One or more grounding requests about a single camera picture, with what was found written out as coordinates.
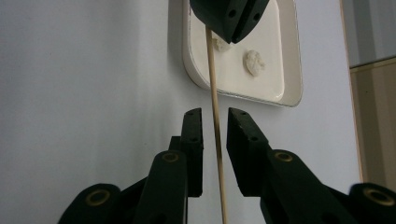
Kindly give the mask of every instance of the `white wall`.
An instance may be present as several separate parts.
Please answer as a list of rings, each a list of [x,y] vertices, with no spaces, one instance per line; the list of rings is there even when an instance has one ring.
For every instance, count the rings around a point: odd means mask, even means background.
[[[227,109],[246,110],[273,148],[298,154],[323,183],[359,181],[338,1],[296,0],[304,94],[295,108],[219,98],[230,223],[263,223],[225,152]],[[0,1],[0,223],[56,223],[96,183],[125,189],[149,172],[203,108],[204,195],[189,222],[220,223],[209,91],[181,58],[181,0]]]
[[[343,0],[351,66],[396,55],[396,1]]]

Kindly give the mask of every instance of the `wooden skewer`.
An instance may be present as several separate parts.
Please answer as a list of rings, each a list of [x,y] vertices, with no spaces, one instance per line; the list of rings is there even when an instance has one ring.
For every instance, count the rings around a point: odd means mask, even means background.
[[[212,31],[207,26],[206,26],[206,47],[207,47],[207,60],[209,63],[210,90],[212,94],[213,123],[215,126],[216,154],[218,158],[222,223],[227,224],[227,209],[225,202],[225,188],[224,188],[224,178],[223,178],[223,168],[222,168],[221,139],[220,139],[220,125],[219,125],[219,104],[218,104],[218,92],[216,88],[215,60],[213,57]]]

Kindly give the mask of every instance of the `wooden stick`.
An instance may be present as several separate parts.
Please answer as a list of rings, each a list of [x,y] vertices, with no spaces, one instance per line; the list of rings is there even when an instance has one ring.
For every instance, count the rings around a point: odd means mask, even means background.
[[[218,158],[222,223],[227,224],[227,209],[225,202],[225,188],[224,188],[222,156],[221,156],[219,104],[218,104],[218,92],[217,92],[218,89],[216,88],[215,60],[213,57],[213,46],[212,46],[212,31],[207,26],[206,26],[206,47],[207,47],[207,60],[209,63],[210,90],[212,94],[213,124],[215,126],[216,152]]]

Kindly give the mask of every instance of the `black robot end effector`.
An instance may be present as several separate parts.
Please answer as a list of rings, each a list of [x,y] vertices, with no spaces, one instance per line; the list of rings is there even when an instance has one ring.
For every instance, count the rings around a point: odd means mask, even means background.
[[[227,43],[238,43],[259,23],[269,0],[190,0],[195,16]]]

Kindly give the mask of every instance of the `brass insert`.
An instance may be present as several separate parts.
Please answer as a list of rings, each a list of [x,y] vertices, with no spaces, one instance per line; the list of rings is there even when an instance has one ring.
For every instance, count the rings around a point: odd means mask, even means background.
[[[275,154],[275,158],[277,158],[280,161],[292,161],[293,160],[293,157],[286,152],[277,152]]]
[[[392,197],[377,189],[365,188],[363,194],[371,201],[384,206],[393,206],[395,204],[395,200]]]
[[[106,189],[97,189],[91,192],[86,198],[85,203],[89,206],[99,206],[110,198],[110,192]]]
[[[167,162],[178,161],[178,155],[174,152],[168,152],[166,154],[163,154],[163,160]]]

